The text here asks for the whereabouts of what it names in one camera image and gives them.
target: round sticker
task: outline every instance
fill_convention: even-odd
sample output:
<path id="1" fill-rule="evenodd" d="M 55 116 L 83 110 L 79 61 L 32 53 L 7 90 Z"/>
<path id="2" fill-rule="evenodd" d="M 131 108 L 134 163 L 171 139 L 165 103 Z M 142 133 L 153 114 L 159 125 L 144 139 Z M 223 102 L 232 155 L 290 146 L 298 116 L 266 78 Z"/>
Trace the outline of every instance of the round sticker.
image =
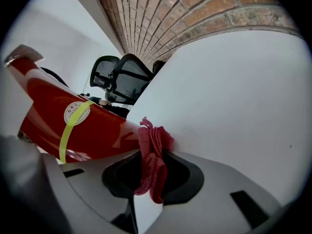
<path id="1" fill-rule="evenodd" d="M 73 113 L 82 104 L 83 104 L 82 101 L 76 101 L 76 102 L 73 102 L 73 103 L 69 104 L 69 106 L 66 108 L 65 113 L 64 113 L 64 121 L 66 122 L 66 124 L 69 122 L 69 119 L 73 115 Z M 84 110 L 82 115 L 79 117 L 79 119 L 75 123 L 75 126 L 77 126 L 78 124 L 82 123 L 88 117 L 89 113 L 90 113 L 90 107 L 88 107 L 86 110 Z"/>

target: red plastic part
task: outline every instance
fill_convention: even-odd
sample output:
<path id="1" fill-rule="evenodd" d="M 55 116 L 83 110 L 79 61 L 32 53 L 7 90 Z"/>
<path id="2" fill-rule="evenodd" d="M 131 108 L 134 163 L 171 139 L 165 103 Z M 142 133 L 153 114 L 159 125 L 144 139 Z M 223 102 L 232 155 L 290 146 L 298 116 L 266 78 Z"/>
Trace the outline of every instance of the red plastic part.
<path id="1" fill-rule="evenodd" d="M 21 131 L 46 152 L 59 158 L 59 143 L 66 126 L 64 113 L 73 102 L 87 99 L 49 77 L 31 60 L 19 58 L 8 67 L 34 101 Z M 90 106 L 88 117 L 74 126 L 66 149 L 66 162 L 118 155 L 139 149 L 138 125 L 103 109 Z"/>

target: black opening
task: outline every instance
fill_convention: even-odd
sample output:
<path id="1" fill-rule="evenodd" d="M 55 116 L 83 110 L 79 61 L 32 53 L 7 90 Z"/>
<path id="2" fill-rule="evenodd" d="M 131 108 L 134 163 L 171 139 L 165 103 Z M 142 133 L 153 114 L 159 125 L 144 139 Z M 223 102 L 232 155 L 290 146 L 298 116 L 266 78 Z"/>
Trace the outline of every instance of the black opening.
<path id="1" fill-rule="evenodd" d="M 71 177 L 71 176 L 75 176 L 75 175 L 84 173 L 84 170 L 82 170 L 81 168 L 78 168 L 78 169 L 66 171 L 63 173 L 64 173 L 65 177 Z"/>
<path id="2" fill-rule="evenodd" d="M 230 195 L 251 228 L 254 229 L 269 219 L 269 216 L 245 191 L 231 193 Z"/>
<path id="3" fill-rule="evenodd" d="M 163 160 L 168 169 L 162 191 L 164 205 L 188 202 L 204 184 L 204 174 L 196 165 L 172 153 L 164 152 Z M 114 196 L 133 198 L 141 181 L 141 153 L 137 152 L 107 167 L 102 181 Z"/>

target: white wall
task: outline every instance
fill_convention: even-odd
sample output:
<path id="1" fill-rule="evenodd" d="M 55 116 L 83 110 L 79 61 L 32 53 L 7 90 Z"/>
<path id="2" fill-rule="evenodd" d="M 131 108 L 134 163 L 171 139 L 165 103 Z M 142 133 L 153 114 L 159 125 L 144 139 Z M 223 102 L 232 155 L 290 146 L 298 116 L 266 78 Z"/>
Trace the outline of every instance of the white wall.
<path id="1" fill-rule="evenodd" d="M 78 0 L 81 5 L 86 9 L 94 21 L 98 24 L 101 30 L 106 34 L 113 45 L 118 49 L 121 55 L 124 55 L 122 46 L 117 39 L 115 32 L 105 14 L 105 11 L 100 4 L 99 0 Z"/>
<path id="2" fill-rule="evenodd" d="M 284 205 L 311 168 L 311 91 L 304 40 L 232 32 L 179 48 L 127 119 L 146 116 L 175 138 L 175 150 L 236 168 Z"/>
<path id="3" fill-rule="evenodd" d="M 32 0 L 8 33 L 1 58 L 20 44 L 41 53 L 45 60 L 38 66 L 56 72 L 73 91 L 98 97 L 104 91 L 89 86 L 94 62 L 103 55 L 120 57 L 78 0 Z"/>

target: mesh chair back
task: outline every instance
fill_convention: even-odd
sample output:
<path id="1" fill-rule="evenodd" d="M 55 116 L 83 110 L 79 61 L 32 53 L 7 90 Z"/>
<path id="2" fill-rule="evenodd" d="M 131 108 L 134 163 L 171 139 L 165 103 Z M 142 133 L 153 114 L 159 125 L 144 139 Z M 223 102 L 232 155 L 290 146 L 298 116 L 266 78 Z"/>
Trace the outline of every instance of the mesh chair back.
<path id="1" fill-rule="evenodd" d="M 111 102 L 134 104 L 143 93 L 154 75 L 134 55 L 125 55 L 116 67 L 117 88 L 107 99 Z"/>
<path id="2" fill-rule="evenodd" d="M 119 62 L 118 57 L 103 56 L 97 59 L 90 76 L 90 86 L 107 88 L 110 85 L 108 76 L 114 71 Z"/>

